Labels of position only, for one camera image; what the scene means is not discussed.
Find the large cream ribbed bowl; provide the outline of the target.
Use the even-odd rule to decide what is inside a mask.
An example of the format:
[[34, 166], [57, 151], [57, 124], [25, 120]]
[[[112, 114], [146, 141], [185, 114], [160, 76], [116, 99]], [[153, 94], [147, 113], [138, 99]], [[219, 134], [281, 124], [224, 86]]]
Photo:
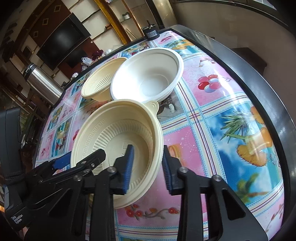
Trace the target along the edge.
[[71, 167], [98, 149], [105, 151], [105, 160], [93, 170], [95, 175], [112, 166], [116, 158], [125, 154], [128, 145], [133, 145], [130, 183], [124, 196], [114, 197], [116, 209], [138, 201], [157, 177], [164, 152], [158, 110], [159, 103], [154, 100], [147, 103], [128, 99], [109, 102], [88, 117], [74, 140]]

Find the small cream ribbed bowl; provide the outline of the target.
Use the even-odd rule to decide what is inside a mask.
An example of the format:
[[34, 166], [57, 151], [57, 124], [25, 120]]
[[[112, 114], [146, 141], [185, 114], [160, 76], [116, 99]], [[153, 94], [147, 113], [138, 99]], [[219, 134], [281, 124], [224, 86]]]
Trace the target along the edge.
[[110, 101], [112, 99], [110, 93], [112, 79], [126, 60], [126, 57], [112, 59], [95, 70], [83, 84], [82, 97], [98, 102]]

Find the white foam bowl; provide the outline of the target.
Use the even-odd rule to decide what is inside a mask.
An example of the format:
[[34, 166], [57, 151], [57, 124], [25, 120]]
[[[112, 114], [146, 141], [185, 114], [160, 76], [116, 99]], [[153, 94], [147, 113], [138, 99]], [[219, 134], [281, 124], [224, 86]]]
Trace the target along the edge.
[[176, 51], [146, 49], [121, 64], [112, 78], [110, 93], [114, 100], [162, 102], [181, 80], [183, 72], [184, 61]]

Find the stainless steel thermos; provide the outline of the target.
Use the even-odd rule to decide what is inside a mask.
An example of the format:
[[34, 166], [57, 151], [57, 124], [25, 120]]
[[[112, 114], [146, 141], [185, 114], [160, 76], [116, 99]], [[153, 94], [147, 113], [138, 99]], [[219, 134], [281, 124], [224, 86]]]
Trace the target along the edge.
[[43, 69], [30, 63], [23, 73], [27, 84], [51, 105], [55, 105], [64, 89], [53, 80]]

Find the white plastic bag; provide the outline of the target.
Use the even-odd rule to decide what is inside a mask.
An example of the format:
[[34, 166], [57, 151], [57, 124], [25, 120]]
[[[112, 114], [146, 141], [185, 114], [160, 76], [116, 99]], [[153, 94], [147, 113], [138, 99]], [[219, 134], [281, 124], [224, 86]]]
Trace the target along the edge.
[[83, 57], [81, 58], [81, 60], [82, 60], [82, 64], [85, 66], [90, 66], [93, 62], [93, 60], [88, 57]]

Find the colourful fruit pattern tablecloth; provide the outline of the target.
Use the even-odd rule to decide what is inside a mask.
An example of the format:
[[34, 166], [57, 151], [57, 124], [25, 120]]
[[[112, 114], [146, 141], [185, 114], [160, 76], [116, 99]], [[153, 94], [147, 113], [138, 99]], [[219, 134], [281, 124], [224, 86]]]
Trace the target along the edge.
[[[85, 80], [104, 63], [155, 47], [176, 51], [184, 72], [157, 114], [171, 156], [198, 175], [220, 175], [246, 204], [269, 240], [281, 227], [284, 186], [278, 155], [258, 110], [237, 82], [192, 42], [165, 31], [109, 57], [66, 90], [49, 114], [35, 166], [70, 152], [88, 116], [104, 102], [84, 99]], [[163, 171], [138, 201], [115, 213], [117, 240], [176, 240], [180, 196], [170, 196]]]

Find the black television screen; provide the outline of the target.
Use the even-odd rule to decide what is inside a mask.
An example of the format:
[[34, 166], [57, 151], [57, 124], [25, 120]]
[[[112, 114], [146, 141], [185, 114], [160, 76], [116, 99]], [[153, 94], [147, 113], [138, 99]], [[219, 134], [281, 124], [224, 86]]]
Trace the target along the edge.
[[46, 39], [37, 56], [54, 70], [89, 37], [88, 30], [72, 13]]

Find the small black motor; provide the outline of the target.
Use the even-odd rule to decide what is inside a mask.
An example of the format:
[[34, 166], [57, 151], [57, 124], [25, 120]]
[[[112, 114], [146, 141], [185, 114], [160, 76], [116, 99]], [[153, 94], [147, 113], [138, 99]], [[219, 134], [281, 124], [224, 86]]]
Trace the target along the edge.
[[158, 28], [155, 24], [151, 24], [149, 20], [147, 20], [147, 26], [142, 28], [142, 32], [147, 40], [155, 40], [159, 37]]

